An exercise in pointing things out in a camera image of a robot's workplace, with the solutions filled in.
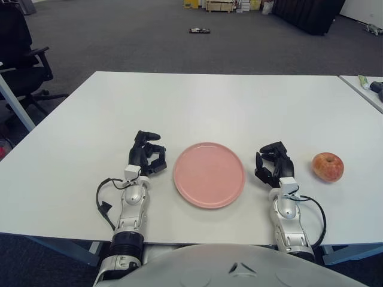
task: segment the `black cable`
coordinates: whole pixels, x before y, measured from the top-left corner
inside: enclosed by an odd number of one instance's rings
[[[315,199],[311,198],[311,197],[308,197],[308,196],[300,196],[301,198],[303,198],[304,200],[299,200],[299,199],[290,199],[290,200],[294,200],[294,201],[312,201],[314,202],[318,207],[319,207],[319,210],[321,211],[322,213],[322,219],[323,219],[323,229],[322,229],[322,233],[319,237],[319,239],[317,240],[317,242],[315,242],[313,245],[311,245],[311,248],[312,249],[315,249],[317,247],[320,246],[320,244],[322,243],[323,241],[323,238],[324,236],[326,235],[326,231],[327,231],[327,221],[326,221],[326,214],[324,214],[324,211],[323,211],[323,208],[321,207],[321,205],[319,204],[319,202],[317,202]]]
[[[293,193],[296,193],[297,191],[299,191],[299,185],[298,185],[298,188],[296,190],[290,191],[288,194],[292,195]]]
[[[104,219],[107,221],[107,223],[109,223],[109,225],[111,226],[112,230],[114,231],[115,230],[115,226],[114,224],[110,221],[109,217],[108,217],[108,208],[102,205],[100,205],[99,201],[98,201],[98,195],[99,195],[99,192],[101,190],[101,188],[107,184],[109,181],[111,181],[113,183],[113,185],[118,189],[118,190],[124,190],[125,188],[129,187],[130,185],[127,185],[125,186],[124,188],[119,188],[116,186],[116,184],[114,183],[115,181],[120,181],[120,182],[123,182],[122,179],[118,179],[118,178],[107,178],[106,180],[102,181],[99,186],[97,187],[97,192],[96,192],[96,205],[97,205],[97,210],[99,211],[99,213],[102,215],[102,217],[104,217]]]
[[[115,178],[112,179],[112,182],[113,182],[114,187],[116,187],[118,190],[124,190],[125,188],[127,188],[127,187],[130,186],[130,184],[128,184],[128,185],[126,185],[125,187],[118,187],[118,186],[116,186],[116,184],[114,183],[114,181],[116,181]]]

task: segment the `table leg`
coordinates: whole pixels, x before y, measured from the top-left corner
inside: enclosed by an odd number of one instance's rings
[[[0,92],[3,95],[4,99],[7,100],[7,102],[10,104],[15,114],[22,121],[26,129],[29,132],[33,130],[36,127],[34,122],[28,116],[26,111],[23,109],[19,100],[17,100],[17,98],[15,97],[15,95],[13,94],[8,84],[4,81],[1,75],[0,75]]]
[[[26,236],[34,242],[37,242],[45,247],[53,249],[65,256],[86,263],[90,266],[97,266],[99,262],[98,252],[101,248],[101,242],[93,242],[90,249],[82,248],[80,245],[70,241],[69,239],[61,238],[46,238]]]
[[[383,244],[349,245],[334,251],[331,246],[323,246],[323,262],[325,265],[334,265],[348,260],[359,260],[383,252]]]

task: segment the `chair armrest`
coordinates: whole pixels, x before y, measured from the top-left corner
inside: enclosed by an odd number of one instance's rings
[[[49,81],[49,80],[52,80],[53,79],[53,74],[52,74],[52,70],[49,66],[49,63],[47,61],[47,58],[45,56],[45,51],[47,51],[49,49],[49,47],[44,47],[44,48],[41,48],[41,49],[33,49],[32,51],[26,53],[24,56],[25,57],[34,57],[34,56],[38,56],[41,60],[41,63],[42,65],[44,66],[45,68],[45,71],[47,73],[46,75],[46,81]]]
[[[49,49],[49,47],[44,47],[44,48],[41,48],[41,49],[33,49],[32,51],[26,53],[24,56],[25,57],[32,57],[32,56],[36,56],[36,55],[41,55],[41,54],[44,54],[45,51],[47,51]]]

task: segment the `white wall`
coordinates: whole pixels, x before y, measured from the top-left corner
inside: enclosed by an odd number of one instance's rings
[[[341,15],[383,28],[383,0],[346,0]]]

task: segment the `silver arm segment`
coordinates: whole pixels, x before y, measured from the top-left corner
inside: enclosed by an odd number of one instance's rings
[[[273,188],[269,194],[272,202],[270,217],[278,250],[305,259],[314,259],[314,252],[300,223],[297,201],[298,184],[294,178],[281,178],[281,188]]]
[[[128,165],[128,182],[121,196],[121,215],[114,230],[111,253],[100,266],[94,286],[100,287],[121,274],[129,274],[141,266],[142,244],[146,234],[148,190],[150,180],[140,175],[139,166]]]

